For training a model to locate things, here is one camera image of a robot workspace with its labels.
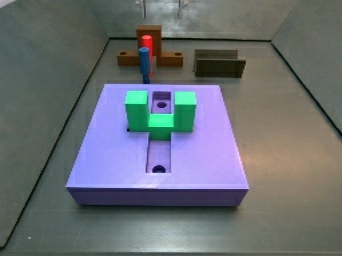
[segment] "metal wall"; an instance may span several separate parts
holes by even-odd
[[[342,1],[304,0],[273,44],[342,131]]]
[[[86,0],[0,9],[0,247],[107,43]]]
[[[111,37],[135,37],[141,24],[161,24],[163,37],[272,40],[298,0],[190,0],[178,19],[178,0],[89,0]]]

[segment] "green block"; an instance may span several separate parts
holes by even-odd
[[[126,94],[125,104],[147,104],[147,91],[129,91]]]
[[[176,105],[197,106],[196,92],[176,92]]]
[[[176,132],[194,131],[196,112],[196,92],[176,92]]]
[[[174,114],[150,114],[149,131],[151,140],[171,140]]]
[[[147,91],[129,91],[126,94],[126,114],[131,132],[149,131],[149,94]]]

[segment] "wooden block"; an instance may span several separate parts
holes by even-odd
[[[161,25],[139,25],[137,28],[138,49],[142,47],[142,36],[150,35],[154,41],[154,56],[162,55],[162,26]]]
[[[139,66],[139,54],[134,51],[121,51],[117,55],[119,66]]]
[[[157,57],[157,66],[159,67],[184,67],[182,52],[162,52],[162,56]]]

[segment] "purple block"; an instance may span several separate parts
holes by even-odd
[[[149,133],[127,132],[131,90],[149,91],[150,109],[155,91],[197,93],[194,132],[171,135],[167,173],[147,172]],[[67,189],[83,205],[238,206],[249,182],[220,86],[107,84]]]

